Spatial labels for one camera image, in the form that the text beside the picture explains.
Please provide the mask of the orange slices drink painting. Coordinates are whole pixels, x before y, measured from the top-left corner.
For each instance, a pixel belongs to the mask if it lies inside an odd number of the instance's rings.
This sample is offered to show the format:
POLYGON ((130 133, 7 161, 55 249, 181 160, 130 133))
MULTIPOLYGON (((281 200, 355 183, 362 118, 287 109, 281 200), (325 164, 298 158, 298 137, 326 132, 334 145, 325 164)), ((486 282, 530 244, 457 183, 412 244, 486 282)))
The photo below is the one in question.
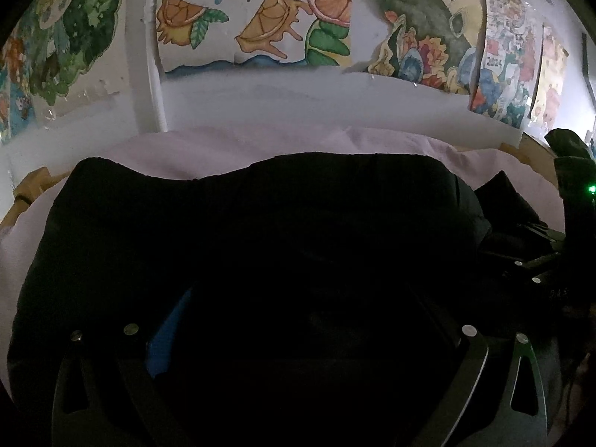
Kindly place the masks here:
POLYGON ((352 0, 156 0, 163 70, 347 67, 352 0))

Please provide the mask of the large black garment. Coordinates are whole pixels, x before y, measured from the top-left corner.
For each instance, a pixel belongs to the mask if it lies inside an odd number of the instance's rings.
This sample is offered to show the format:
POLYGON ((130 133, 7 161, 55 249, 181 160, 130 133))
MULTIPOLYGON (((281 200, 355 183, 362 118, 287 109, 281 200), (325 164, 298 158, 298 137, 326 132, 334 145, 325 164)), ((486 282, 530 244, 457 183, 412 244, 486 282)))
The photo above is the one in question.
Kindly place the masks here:
POLYGON ((476 191, 428 156, 297 153, 187 181, 85 159, 20 291, 3 444, 55 446, 70 345, 137 323, 148 446, 419 446, 461 327, 518 331, 521 215, 503 178, 476 191))

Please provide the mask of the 2024 dragon city painting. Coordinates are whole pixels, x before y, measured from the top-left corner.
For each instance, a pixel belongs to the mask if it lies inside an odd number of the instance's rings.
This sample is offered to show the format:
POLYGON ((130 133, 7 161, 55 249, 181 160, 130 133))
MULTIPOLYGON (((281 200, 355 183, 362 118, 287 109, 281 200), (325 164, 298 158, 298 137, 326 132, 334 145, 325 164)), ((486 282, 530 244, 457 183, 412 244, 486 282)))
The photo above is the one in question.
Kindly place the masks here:
POLYGON ((540 34, 525 0, 485 0, 485 39, 471 110, 515 129, 535 95, 540 34))

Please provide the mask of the yellow pig chick painting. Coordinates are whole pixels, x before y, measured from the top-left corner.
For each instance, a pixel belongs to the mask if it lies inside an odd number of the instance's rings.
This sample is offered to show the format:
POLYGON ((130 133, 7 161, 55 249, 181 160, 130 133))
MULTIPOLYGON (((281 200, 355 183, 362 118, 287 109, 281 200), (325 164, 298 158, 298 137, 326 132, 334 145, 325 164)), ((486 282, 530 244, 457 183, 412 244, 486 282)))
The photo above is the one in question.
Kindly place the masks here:
POLYGON ((555 127, 562 94, 569 53, 554 28, 542 24, 542 52, 535 99, 530 111, 530 125, 547 133, 555 127))

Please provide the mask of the dark green clothes pile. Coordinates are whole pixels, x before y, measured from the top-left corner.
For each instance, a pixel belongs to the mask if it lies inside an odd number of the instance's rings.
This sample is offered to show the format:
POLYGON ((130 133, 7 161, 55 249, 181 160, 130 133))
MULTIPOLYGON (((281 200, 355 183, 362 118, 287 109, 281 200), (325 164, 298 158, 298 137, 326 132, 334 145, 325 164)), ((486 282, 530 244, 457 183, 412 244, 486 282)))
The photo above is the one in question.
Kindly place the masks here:
POLYGON ((552 152, 559 189, 595 186, 595 158, 586 143, 569 129, 557 128, 545 135, 552 152))

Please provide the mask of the pink bed sheet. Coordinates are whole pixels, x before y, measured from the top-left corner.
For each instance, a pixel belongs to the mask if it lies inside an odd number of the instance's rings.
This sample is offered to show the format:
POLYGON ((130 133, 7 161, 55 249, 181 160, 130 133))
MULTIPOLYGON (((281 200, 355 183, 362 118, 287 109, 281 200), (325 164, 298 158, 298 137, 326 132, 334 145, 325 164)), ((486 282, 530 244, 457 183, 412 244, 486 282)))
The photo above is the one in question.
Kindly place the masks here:
MULTIPOLYGON (((497 172, 505 172, 543 222, 559 232, 565 229, 564 205, 557 187, 515 156, 495 148, 460 151, 444 141, 405 131, 320 125, 198 127, 135 136, 101 155, 145 175, 182 180, 231 172, 275 155, 305 151, 428 155, 473 189, 497 172)), ((8 353, 20 289, 59 192, 61 186, 53 186, 19 215, 15 225, 1 230, 3 355, 8 353)))

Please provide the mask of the wooden bed frame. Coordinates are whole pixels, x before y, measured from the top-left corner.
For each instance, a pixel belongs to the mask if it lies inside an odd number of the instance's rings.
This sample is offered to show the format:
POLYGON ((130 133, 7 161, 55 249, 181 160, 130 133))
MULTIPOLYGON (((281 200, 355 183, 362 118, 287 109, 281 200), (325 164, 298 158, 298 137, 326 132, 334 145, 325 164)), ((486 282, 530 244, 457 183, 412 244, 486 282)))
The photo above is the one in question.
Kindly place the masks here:
POLYGON ((37 198, 69 175, 69 172, 52 175, 47 167, 30 172, 13 191, 13 204, 2 219, 1 228, 13 226, 37 198))

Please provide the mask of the blond child forest painting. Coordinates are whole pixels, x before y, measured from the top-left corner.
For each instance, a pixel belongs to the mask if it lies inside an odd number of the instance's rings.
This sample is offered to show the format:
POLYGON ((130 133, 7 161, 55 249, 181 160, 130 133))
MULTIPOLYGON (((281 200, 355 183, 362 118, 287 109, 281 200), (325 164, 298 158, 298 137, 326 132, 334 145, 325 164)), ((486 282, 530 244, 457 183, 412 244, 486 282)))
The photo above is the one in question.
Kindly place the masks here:
POLYGON ((1 48, 1 142, 128 86, 125 0, 33 0, 1 48))

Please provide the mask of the white air conditioner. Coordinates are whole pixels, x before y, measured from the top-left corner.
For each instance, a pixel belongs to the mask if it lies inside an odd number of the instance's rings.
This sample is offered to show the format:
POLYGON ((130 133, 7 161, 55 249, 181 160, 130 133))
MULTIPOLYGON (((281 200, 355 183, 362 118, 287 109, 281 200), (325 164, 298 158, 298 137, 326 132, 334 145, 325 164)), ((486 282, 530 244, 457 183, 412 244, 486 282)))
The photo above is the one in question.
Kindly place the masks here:
POLYGON ((592 101, 596 94, 596 47, 592 38, 582 34, 582 72, 592 101))

